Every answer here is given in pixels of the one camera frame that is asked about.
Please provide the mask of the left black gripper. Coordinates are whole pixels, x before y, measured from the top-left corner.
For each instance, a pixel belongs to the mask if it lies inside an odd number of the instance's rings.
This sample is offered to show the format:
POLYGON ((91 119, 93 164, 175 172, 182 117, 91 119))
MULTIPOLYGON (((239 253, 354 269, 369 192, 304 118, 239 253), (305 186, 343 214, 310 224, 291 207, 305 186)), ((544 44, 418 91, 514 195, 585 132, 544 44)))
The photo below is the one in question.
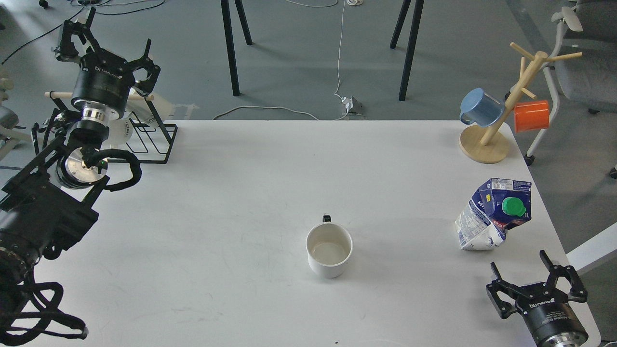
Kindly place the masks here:
POLYGON ((153 92, 161 68, 149 57, 150 38, 143 55, 134 61, 102 51, 91 33, 94 16, 95 8, 91 7, 86 22, 65 20, 54 55, 58 61, 80 65, 71 104, 79 110, 81 118, 88 121, 117 120, 124 115, 131 90, 141 97, 153 92), (84 55, 79 55, 72 37, 79 37, 83 45, 89 44, 84 55), (138 70, 146 72, 145 79, 135 78, 134 73, 138 70))

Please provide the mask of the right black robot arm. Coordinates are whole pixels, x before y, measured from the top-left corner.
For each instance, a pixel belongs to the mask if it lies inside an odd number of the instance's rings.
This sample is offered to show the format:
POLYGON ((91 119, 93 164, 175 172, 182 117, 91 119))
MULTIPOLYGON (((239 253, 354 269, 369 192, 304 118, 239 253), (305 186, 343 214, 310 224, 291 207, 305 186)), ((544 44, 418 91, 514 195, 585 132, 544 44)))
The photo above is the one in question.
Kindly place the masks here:
POLYGON ((569 303, 586 302, 588 291, 572 265, 554 264, 544 250, 539 255, 549 271, 546 281, 514 285, 491 262, 495 279, 485 286, 487 294, 501 319, 522 316, 536 346, 580 347, 589 335, 569 303))

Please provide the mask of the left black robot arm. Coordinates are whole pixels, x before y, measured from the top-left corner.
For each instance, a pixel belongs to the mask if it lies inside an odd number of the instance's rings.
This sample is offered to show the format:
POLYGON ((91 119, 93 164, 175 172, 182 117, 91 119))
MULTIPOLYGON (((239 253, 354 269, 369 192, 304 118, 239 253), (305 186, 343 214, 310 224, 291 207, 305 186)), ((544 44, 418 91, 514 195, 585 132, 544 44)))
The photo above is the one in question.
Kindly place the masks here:
POLYGON ((79 318, 59 309, 63 287, 36 283, 40 259, 57 259, 81 241, 98 220, 93 205, 102 191, 132 187, 142 176, 139 160, 122 149, 102 149, 109 123, 123 117, 130 90, 147 97, 160 67, 148 57, 151 41, 139 59, 101 48, 91 33, 95 9, 85 22, 66 20, 55 48, 58 61, 76 62, 80 73, 69 110, 59 99, 45 127, 43 148, 4 185, 1 200, 1 343, 21 346, 40 334, 55 335, 56 323, 73 330, 66 339, 86 338, 79 318))

